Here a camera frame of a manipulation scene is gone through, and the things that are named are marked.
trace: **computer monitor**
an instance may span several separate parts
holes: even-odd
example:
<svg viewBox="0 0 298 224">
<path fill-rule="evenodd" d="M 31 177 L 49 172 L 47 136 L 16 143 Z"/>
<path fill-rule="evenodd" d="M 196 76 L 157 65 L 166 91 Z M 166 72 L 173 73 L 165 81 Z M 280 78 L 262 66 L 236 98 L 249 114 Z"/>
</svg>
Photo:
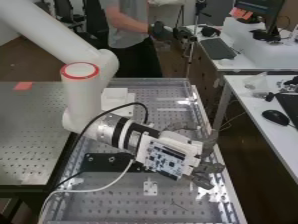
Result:
<svg viewBox="0 0 298 224">
<path fill-rule="evenodd" d="M 264 17 L 269 37 L 280 36 L 277 20 L 284 4 L 285 0 L 236 0 L 237 8 L 252 11 L 254 15 Z"/>
</svg>

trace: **person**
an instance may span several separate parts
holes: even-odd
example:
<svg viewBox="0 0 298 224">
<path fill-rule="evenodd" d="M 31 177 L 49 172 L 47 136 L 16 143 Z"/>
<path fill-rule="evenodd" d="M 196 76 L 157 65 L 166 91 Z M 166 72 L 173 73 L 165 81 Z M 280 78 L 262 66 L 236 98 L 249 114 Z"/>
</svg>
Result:
<svg viewBox="0 0 298 224">
<path fill-rule="evenodd" d="M 146 0 L 100 0 L 109 24 L 109 47 L 120 60 L 116 77 L 162 77 L 150 36 L 170 38 L 162 22 L 149 25 Z"/>
</svg>

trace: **keyboard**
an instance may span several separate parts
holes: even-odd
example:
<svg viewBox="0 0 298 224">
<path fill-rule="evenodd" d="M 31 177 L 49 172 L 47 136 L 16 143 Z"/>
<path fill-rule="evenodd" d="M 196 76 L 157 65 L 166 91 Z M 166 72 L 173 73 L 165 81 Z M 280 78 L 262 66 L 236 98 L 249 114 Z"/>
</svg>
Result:
<svg viewBox="0 0 298 224">
<path fill-rule="evenodd" d="M 221 38 L 202 40 L 200 43 L 212 60 L 233 59 L 237 56 Z"/>
<path fill-rule="evenodd" d="M 276 97 L 298 129 L 298 95 L 278 93 Z"/>
</svg>

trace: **table surface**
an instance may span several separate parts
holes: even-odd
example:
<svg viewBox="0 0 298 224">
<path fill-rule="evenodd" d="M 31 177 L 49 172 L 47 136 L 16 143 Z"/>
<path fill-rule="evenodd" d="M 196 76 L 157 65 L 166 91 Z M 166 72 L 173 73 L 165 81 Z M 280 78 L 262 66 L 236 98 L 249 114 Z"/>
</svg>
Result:
<svg viewBox="0 0 298 224">
<path fill-rule="evenodd" d="M 286 112 L 276 98 L 272 102 L 266 102 L 264 99 L 252 97 L 249 90 L 244 86 L 244 80 L 248 77 L 250 76 L 225 75 L 225 80 L 290 175 L 298 183 L 298 131 L 293 127 L 284 127 L 262 117 L 262 112 L 266 110 L 278 110 L 285 114 Z M 274 93 L 278 92 L 277 82 L 292 80 L 293 77 L 289 75 L 268 76 L 270 91 Z"/>
<path fill-rule="evenodd" d="M 63 86 L 33 84 L 15 91 L 0 83 L 0 188 L 47 185 L 69 132 L 61 125 Z"/>
<path fill-rule="evenodd" d="M 136 93 L 136 101 L 149 108 L 149 121 L 162 130 L 169 124 L 192 122 L 202 126 L 200 131 L 181 130 L 180 133 L 196 140 L 202 140 L 208 133 L 205 120 L 198 109 L 200 97 L 186 79 L 123 79 L 115 80 L 111 87 L 128 87 Z M 141 122 L 144 110 L 135 107 L 135 120 Z M 65 169 L 63 179 L 73 175 L 81 165 L 85 153 L 119 153 L 121 150 L 83 139 Z M 221 155 L 213 154 L 212 162 L 224 162 Z M 84 184 L 76 189 L 93 189 L 109 183 L 119 173 L 84 173 Z M 158 197 L 144 196 L 144 181 L 150 178 L 158 182 Z M 72 194 L 52 200 L 45 220 L 51 224 L 60 222 L 81 224 L 105 223 L 246 223 L 228 172 L 212 175 L 214 192 L 221 193 L 228 201 L 210 201 L 209 196 L 197 200 L 198 189 L 190 188 L 184 178 L 174 182 L 157 173 L 128 173 L 108 190 L 96 193 Z"/>
<path fill-rule="evenodd" d="M 188 26 L 188 28 L 194 32 L 194 25 Z M 218 28 L 220 30 L 222 30 L 222 26 L 214 26 L 214 28 Z M 214 39 L 218 37 L 204 37 L 201 34 L 201 30 L 202 28 L 197 29 L 197 38 L 198 38 L 198 43 L 202 40 L 208 40 L 208 39 Z M 229 47 L 233 47 L 234 44 L 234 38 L 230 37 L 225 32 L 221 32 L 221 39 L 225 41 L 226 45 Z M 237 54 L 236 58 L 233 60 L 229 60 L 229 63 L 224 63 L 221 60 L 212 60 L 213 65 L 216 66 L 217 70 L 221 72 L 228 72 L 228 71 L 233 71 L 233 72 L 240 72 L 240 71 L 276 71 L 272 68 L 268 67 L 260 67 L 254 64 L 254 62 L 244 55 L 244 54 Z"/>
</svg>

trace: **computer mouse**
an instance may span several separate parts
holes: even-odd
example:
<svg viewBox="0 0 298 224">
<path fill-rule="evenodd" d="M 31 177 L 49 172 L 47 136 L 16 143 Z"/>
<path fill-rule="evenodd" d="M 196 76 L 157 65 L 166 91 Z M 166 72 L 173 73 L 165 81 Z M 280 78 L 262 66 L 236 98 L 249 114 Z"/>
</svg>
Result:
<svg viewBox="0 0 298 224">
<path fill-rule="evenodd" d="M 288 126 L 290 124 L 289 117 L 277 110 L 266 110 L 262 115 L 268 120 L 282 126 Z"/>
</svg>

